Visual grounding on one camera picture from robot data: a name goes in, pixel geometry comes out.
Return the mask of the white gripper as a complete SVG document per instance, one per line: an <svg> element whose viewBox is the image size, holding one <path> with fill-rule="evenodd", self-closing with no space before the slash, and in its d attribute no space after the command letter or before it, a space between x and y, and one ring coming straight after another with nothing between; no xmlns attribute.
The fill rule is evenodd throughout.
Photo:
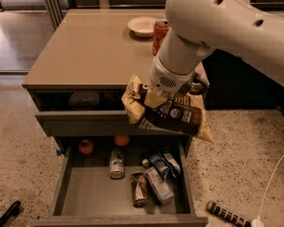
<svg viewBox="0 0 284 227"><path fill-rule="evenodd" d="M209 83L195 69L186 75L173 73L160 61L158 56L153 59L150 68L150 81L155 88L148 90L144 104L151 108L164 104L168 100L167 93L204 95L209 88Z"/></svg>

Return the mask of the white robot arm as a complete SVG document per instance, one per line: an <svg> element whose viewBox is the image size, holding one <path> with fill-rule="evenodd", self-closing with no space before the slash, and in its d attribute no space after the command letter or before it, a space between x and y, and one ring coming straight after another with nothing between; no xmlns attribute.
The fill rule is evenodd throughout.
<svg viewBox="0 0 284 227"><path fill-rule="evenodd" d="M187 92L205 62L212 108L284 108L284 17L244 0L167 0L169 32L151 66L158 92Z"/></svg>

